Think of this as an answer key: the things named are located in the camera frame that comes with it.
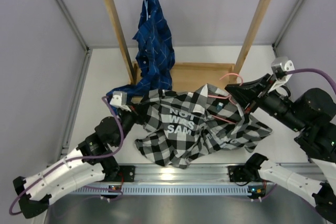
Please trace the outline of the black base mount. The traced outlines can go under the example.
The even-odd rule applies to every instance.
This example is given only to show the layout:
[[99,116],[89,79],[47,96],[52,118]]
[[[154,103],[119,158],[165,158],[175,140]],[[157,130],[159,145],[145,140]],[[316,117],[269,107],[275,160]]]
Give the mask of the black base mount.
[[244,165],[228,166],[230,182],[238,186],[246,186],[254,181],[254,173],[249,171]]
[[120,169],[114,179],[114,182],[134,182],[135,166],[133,165],[120,165]]

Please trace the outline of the aluminium mounting rail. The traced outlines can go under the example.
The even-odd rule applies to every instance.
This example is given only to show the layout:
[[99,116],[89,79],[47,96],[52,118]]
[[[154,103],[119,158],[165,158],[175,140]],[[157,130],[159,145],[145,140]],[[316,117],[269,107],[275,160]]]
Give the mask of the aluminium mounting rail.
[[155,164],[135,166],[133,183],[201,183],[229,182],[228,166],[241,164],[192,164],[187,169]]

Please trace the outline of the pink wire hanger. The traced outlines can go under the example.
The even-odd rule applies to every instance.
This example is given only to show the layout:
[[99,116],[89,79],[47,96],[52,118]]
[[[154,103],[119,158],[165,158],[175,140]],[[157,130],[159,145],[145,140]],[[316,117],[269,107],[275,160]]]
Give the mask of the pink wire hanger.
[[[222,80],[222,79],[224,79],[224,78],[226,78],[228,76],[238,77],[240,79],[240,83],[238,84],[239,86],[241,86],[244,83],[243,78],[239,74],[237,74],[237,73],[227,73],[227,74],[223,75],[222,77],[220,77],[219,80]],[[220,96],[217,96],[217,95],[208,95],[208,97],[209,98],[215,98],[215,99],[221,99],[221,100],[228,100],[231,104],[236,105],[236,103],[233,101],[233,98],[232,98],[232,96],[230,94],[227,95],[227,96],[225,96],[225,97],[220,97]],[[221,118],[219,116],[213,115],[213,117],[216,118],[216,119],[219,119],[221,121],[224,121],[226,123],[229,123],[229,124],[236,124],[235,122],[232,122],[232,121],[230,121],[228,119]]]

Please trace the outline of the black white checkered shirt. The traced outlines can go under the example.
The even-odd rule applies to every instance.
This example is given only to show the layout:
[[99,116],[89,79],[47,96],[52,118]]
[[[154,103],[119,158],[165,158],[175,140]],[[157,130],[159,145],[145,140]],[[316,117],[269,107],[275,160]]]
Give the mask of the black white checkered shirt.
[[157,165],[186,169],[192,161],[218,151],[244,148],[252,152],[272,134],[269,126],[244,113],[234,99],[236,105],[208,95],[229,94],[211,84],[194,92],[149,91],[137,107],[143,129],[148,133],[145,138],[135,140],[138,151]]

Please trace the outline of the wooden clothes rack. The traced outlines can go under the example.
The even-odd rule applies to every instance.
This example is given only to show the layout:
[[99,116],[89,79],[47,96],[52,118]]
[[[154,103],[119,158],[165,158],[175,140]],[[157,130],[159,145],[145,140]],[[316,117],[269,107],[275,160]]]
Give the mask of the wooden clothes rack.
[[[173,83],[172,90],[194,91],[206,83],[215,86],[234,83],[237,79],[234,76],[219,79],[227,73],[240,73],[270,2],[271,0],[259,0],[236,63],[175,62],[170,71]],[[115,2],[114,0],[104,0],[104,4],[119,43],[121,55],[129,75],[129,84],[137,84],[141,80],[141,70],[137,61],[133,62],[130,58]]]

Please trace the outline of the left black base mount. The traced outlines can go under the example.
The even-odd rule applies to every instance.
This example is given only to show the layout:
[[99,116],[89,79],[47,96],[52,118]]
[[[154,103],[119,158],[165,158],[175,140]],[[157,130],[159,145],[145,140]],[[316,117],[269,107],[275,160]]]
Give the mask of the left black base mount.
[[135,166],[133,165],[120,165],[120,169],[114,179],[114,182],[134,182]]

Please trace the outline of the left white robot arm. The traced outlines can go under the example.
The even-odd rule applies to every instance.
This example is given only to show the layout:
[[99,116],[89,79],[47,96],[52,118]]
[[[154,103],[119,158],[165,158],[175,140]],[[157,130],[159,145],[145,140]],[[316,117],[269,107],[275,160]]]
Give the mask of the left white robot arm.
[[34,218],[81,187],[117,179],[120,166],[114,156],[138,122],[136,112],[119,110],[116,116],[102,119],[92,134],[56,163],[36,175],[15,178],[13,203],[19,205],[18,214]]

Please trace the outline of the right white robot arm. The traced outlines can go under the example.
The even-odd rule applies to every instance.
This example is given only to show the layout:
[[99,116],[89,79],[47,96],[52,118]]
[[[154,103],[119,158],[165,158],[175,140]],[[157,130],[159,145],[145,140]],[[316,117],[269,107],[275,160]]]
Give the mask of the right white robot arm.
[[308,202],[328,222],[335,223],[335,103],[319,89],[306,91],[296,101],[277,92],[276,77],[266,74],[244,84],[229,84],[226,91],[246,114],[257,108],[298,133],[294,141],[321,169],[319,181],[292,172],[255,153],[244,165],[230,169],[232,182],[273,182]]

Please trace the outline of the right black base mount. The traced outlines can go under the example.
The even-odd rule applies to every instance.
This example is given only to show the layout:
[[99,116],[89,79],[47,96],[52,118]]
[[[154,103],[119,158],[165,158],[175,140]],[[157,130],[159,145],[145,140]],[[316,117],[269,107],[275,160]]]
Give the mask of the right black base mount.
[[228,166],[230,182],[238,186],[246,186],[254,181],[254,173],[249,171],[244,165]]

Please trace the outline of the blue plaid shirt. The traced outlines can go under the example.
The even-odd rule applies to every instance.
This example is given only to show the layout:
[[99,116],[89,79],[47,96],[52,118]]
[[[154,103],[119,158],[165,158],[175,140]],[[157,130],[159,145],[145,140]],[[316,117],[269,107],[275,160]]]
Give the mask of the blue plaid shirt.
[[133,39],[138,42],[135,59],[141,70],[141,80],[137,84],[114,88],[106,96],[112,98],[113,92],[122,91],[130,100],[135,96],[142,97],[150,90],[172,90],[170,71],[175,64],[175,53],[159,0],[143,1],[138,31]]

